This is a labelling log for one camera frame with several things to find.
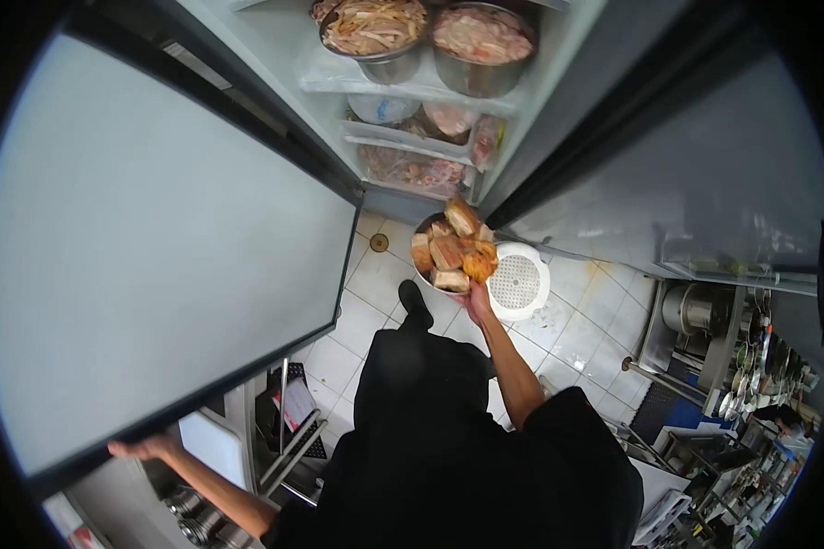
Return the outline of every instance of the refrigerator door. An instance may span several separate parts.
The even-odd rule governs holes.
[[[77,14],[0,139],[0,424],[35,495],[329,331],[359,199]]]
[[[741,6],[696,3],[488,223],[657,276],[814,294],[823,219],[824,154],[786,65]]]

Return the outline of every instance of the kitchen shelf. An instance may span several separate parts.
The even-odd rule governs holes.
[[[449,90],[437,75],[433,51],[427,44],[421,46],[421,66],[418,72],[406,82],[396,84],[380,84],[369,80],[355,60],[332,54],[319,42],[315,42],[305,55],[300,56],[298,69],[298,85],[304,92],[369,93],[463,104],[480,113],[502,118],[511,118],[525,108],[529,95],[527,72],[518,85],[502,97],[468,97]]]

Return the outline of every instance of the grate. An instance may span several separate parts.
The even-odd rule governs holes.
[[[537,298],[540,273],[525,256],[506,256],[489,279],[489,291],[502,307],[524,309]]]

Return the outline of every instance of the stainless steel bowl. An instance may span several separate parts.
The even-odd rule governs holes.
[[[327,26],[338,18],[339,14],[336,12],[336,8],[333,8],[333,10],[323,18],[323,21],[320,22],[321,44],[323,44],[323,38],[327,34]],[[363,75],[373,82],[385,84],[406,82],[418,72],[418,65],[421,64],[421,49],[418,48],[418,46],[428,33],[430,20],[428,14],[427,22],[421,34],[418,35],[418,38],[400,49],[384,52],[383,54],[354,55],[340,52],[326,44],[323,44],[323,47],[336,55],[350,57],[355,60],[360,65]]]
[[[433,59],[437,65],[437,75],[439,75],[439,79],[442,80],[450,90],[471,97],[500,97],[507,94],[516,87],[519,78],[521,78],[522,73],[525,72],[528,61],[537,54],[536,32],[534,32],[534,29],[518,14],[487,2],[459,2],[440,11],[440,15],[448,10],[455,10],[457,8],[505,11],[509,15],[516,17],[519,25],[522,27],[522,32],[526,38],[531,41],[532,50],[525,59],[512,60],[509,63],[477,63],[460,59],[440,49],[433,40],[431,30],[431,32],[428,33],[428,37],[430,43],[433,45]]]
[[[427,230],[427,227],[430,226],[431,223],[434,221],[445,221],[445,214],[439,212],[438,214],[429,215],[428,217],[424,218],[424,221],[418,224],[415,229],[417,233],[423,233]],[[418,277],[423,280],[428,286],[433,288],[436,291],[440,291],[445,295],[467,295],[470,291],[448,291],[448,290],[440,290],[439,288],[435,287],[433,284],[430,283],[430,273],[421,273],[418,269],[415,269],[415,272],[418,273]]]

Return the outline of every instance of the floor tile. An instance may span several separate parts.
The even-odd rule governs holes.
[[[649,320],[650,315],[644,307],[634,300],[631,293],[626,293],[626,298],[613,317],[611,326],[607,328],[607,335],[627,350],[634,350],[641,334],[647,329]]]
[[[458,311],[458,314],[455,315],[455,319],[451,321],[449,329],[445,331],[444,335],[455,341],[476,345],[487,357],[491,356],[491,351],[488,350],[488,344],[485,343],[485,335],[482,334],[479,326],[472,323],[466,311]]]
[[[327,431],[334,435],[344,435],[354,430],[354,403],[339,397],[333,411],[327,417]]]
[[[342,391],[342,398],[347,401],[354,401],[354,397],[357,395],[357,388],[360,385],[360,373],[363,371],[363,364],[365,361],[360,363],[360,366],[356,370],[354,370],[354,375],[352,375],[351,381],[348,382],[348,385],[345,386],[345,390]]]
[[[631,425],[634,421],[634,415],[637,413],[637,410],[633,410],[626,406],[626,411],[623,412],[623,415],[619,417],[620,423],[626,423],[626,425]]]
[[[379,227],[384,222],[385,218],[383,216],[363,210],[358,218],[357,232],[366,237],[366,240],[369,240],[379,232]]]
[[[563,391],[572,385],[576,385],[580,378],[580,372],[561,362],[558,358],[547,355],[543,363],[535,372],[538,376],[544,376],[555,387],[556,391]]]
[[[612,394],[607,393],[601,399],[601,402],[598,402],[598,406],[595,407],[595,411],[605,417],[611,418],[614,421],[619,421],[619,418],[626,413],[626,408],[625,402],[620,401]]]
[[[352,253],[348,258],[348,270],[345,271],[345,284],[348,284],[348,281],[351,280],[352,274],[354,274],[354,269],[357,269],[357,266],[360,264],[360,260],[363,258],[363,254],[366,253],[367,249],[369,249],[369,239],[358,233],[354,233]]]
[[[620,401],[631,405],[638,393],[640,386],[644,384],[646,379],[634,371],[621,371],[617,378],[607,388],[607,392],[617,397]]]
[[[577,311],[550,352],[565,364],[582,371],[592,360],[602,339],[604,331]]]
[[[507,334],[510,336],[510,340],[513,342],[513,346],[516,347],[519,355],[522,356],[522,359],[525,360],[528,367],[531,368],[531,371],[537,371],[540,363],[547,357],[547,352],[540,349],[524,335],[516,332],[515,328],[507,332]]]
[[[598,408],[598,404],[601,404],[601,399],[607,394],[604,389],[592,383],[589,379],[586,379],[586,376],[580,376],[576,384],[586,393],[586,398],[589,399],[589,403],[592,404],[592,407],[595,409]]]
[[[308,344],[302,349],[297,350],[294,354],[290,355],[290,362],[299,362],[304,365],[313,346],[314,344]]]
[[[583,293],[577,310],[588,316],[599,328],[606,330],[611,326],[625,297],[626,290],[599,269]]]
[[[330,337],[362,358],[369,350],[376,330],[387,321],[387,315],[348,290],[342,292],[341,303],[342,316]]]
[[[512,327],[540,348],[550,350],[573,314],[574,308],[550,291],[543,308],[534,311],[531,318],[513,323]]]
[[[601,340],[592,360],[583,369],[582,375],[603,389],[607,389],[617,379],[623,358],[627,355],[628,352],[620,344],[610,336],[606,336]]]
[[[633,269],[626,264],[611,263],[610,261],[599,261],[598,266],[604,269],[604,272],[610,275],[612,279],[616,280],[624,290],[628,290],[635,273],[638,272],[637,269]]]
[[[312,377],[310,373],[306,375],[306,378],[306,381],[308,381],[308,392],[311,393],[314,403],[320,409],[320,416],[326,417],[333,411],[333,406],[335,406],[336,401],[339,400],[339,394],[320,383],[319,380]]]
[[[379,232],[387,237],[387,251],[406,263],[415,265],[412,262],[412,256],[409,255],[409,246],[412,245],[412,236],[415,235],[413,226],[394,220],[386,220]]]
[[[456,301],[452,301],[451,298],[444,293],[431,288],[421,280],[421,277],[415,277],[412,280],[415,280],[415,283],[421,290],[424,303],[427,305],[427,309],[433,317],[433,326],[428,331],[431,334],[443,335],[445,329],[449,327],[449,323],[451,323],[451,320],[455,317],[455,314],[458,313],[461,305]],[[397,305],[391,313],[391,318],[400,324],[406,320],[406,309],[403,308],[402,303],[397,301]]]
[[[576,307],[597,270],[597,265],[592,261],[554,256],[549,262],[549,289],[572,307]]]
[[[400,301],[400,282],[415,276],[415,269],[395,255],[367,249],[346,287],[382,313],[390,314]]]
[[[305,369],[311,377],[341,394],[359,365],[360,357],[327,336],[314,344]]]
[[[323,449],[327,452],[327,459],[333,458],[333,450],[339,444],[339,436],[327,431],[326,429],[320,432],[320,441],[323,443]]]
[[[643,272],[635,273],[632,283],[629,285],[629,293],[635,301],[640,303],[648,313],[653,309],[654,293],[656,293],[656,280],[651,279]]]
[[[632,401],[626,402],[629,405],[629,408],[638,409],[640,403],[644,401],[644,397],[647,396],[647,391],[649,390],[650,385],[652,383],[653,381],[645,379],[644,382],[640,384],[640,388],[638,389],[638,392],[635,393],[634,397],[632,398]]]
[[[502,415],[507,413],[507,409],[504,406],[504,397],[501,395],[501,386],[497,384],[497,381],[494,379],[488,380],[488,410],[494,421],[496,422],[498,418]]]

